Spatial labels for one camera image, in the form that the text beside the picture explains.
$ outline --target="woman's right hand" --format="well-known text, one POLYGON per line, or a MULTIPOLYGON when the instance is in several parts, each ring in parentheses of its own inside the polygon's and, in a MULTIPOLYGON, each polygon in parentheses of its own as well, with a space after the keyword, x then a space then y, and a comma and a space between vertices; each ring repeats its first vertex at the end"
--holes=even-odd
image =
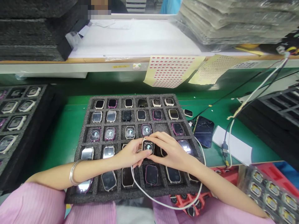
POLYGON ((189 172, 199 162, 195 157, 186 153, 180 144, 165 132, 155 132, 145 138, 167 152, 167 156, 164 158, 155 155, 147 157, 156 163, 189 172))

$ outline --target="pink clothing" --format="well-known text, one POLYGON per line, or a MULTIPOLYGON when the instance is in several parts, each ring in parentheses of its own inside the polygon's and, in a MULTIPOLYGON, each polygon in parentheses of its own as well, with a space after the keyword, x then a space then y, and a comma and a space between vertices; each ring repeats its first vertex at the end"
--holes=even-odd
MULTIPOLYGON (((64 191, 57 191, 35 183, 25 183, 15 190, 0 206, 0 223, 5 224, 99 224, 116 223, 116 206, 110 203, 73 205, 64 219, 64 191)), ((171 205, 169 196, 157 198, 171 205)), ((156 224, 274 224, 271 219, 262 219, 215 198, 206 202, 199 217, 190 217, 183 211, 165 208, 153 202, 156 224)))

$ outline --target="yellow tag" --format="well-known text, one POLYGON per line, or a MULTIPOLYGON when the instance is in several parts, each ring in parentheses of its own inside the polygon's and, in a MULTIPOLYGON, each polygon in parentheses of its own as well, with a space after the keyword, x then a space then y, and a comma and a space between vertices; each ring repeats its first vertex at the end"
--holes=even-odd
POLYGON ((117 66, 113 66, 113 68, 128 68, 130 67, 130 65, 117 65, 117 66))

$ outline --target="white cable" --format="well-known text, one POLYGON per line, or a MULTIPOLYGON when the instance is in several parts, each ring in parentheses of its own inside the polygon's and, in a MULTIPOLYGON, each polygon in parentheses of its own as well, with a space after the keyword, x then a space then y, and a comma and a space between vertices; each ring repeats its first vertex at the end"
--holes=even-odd
MULTIPOLYGON (((206 166, 206 157, 205 157, 205 153, 203 152, 203 148, 202 148, 202 145, 200 144, 200 142, 196 139, 196 141, 199 143, 199 145, 200 145, 200 148, 201 148, 201 150, 202 150, 202 156, 203 156, 203 160, 204 160, 204 163, 205 163, 205 166, 206 166)), ((182 207, 182 208, 177 208, 177 207, 172 207, 172 206, 169 206, 169 205, 166 205, 166 204, 163 204, 163 203, 161 203, 161 202, 159 202, 159 201, 157 201, 157 200, 155 200, 154 198, 152 198, 151 196, 149 196, 139 185, 138 185, 138 183, 136 182, 136 180, 135 180, 135 177, 134 177, 134 172, 133 172, 133 166, 131 166, 131 172, 132 172, 132 176, 133 176, 133 180, 134 180, 134 183, 137 185, 137 187, 149 198, 149 199, 151 199, 152 201, 154 201, 154 202, 156 202, 156 203, 158 203, 159 205, 162 205, 162 206, 164 206, 164 207, 167 207, 167 208, 170 208, 170 209, 173 209, 173 210, 184 210, 184 209, 186 209, 186 208, 188 208, 188 207, 190 207, 191 205, 193 205, 197 200, 198 200, 198 198, 199 198, 199 196, 200 196, 200 193, 201 193, 201 191, 202 191, 202 182, 200 182, 200 187, 199 187, 199 191, 198 191, 198 193, 197 193, 197 196, 196 196, 196 198, 194 199, 194 201, 192 201, 190 204, 188 204, 188 205, 186 205, 186 206, 184 206, 184 207, 182 207)))

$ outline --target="sticker sheet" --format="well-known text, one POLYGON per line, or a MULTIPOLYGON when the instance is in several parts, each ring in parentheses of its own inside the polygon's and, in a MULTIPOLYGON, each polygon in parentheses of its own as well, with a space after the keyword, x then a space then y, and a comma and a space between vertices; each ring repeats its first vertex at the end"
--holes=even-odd
POLYGON ((199 68, 189 83, 198 85, 215 84, 218 78, 232 66, 245 61, 247 60, 216 54, 210 57, 208 61, 199 68))
POLYGON ((204 60, 199 56, 151 56, 143 82, 152 87, 176 88, 204 60))

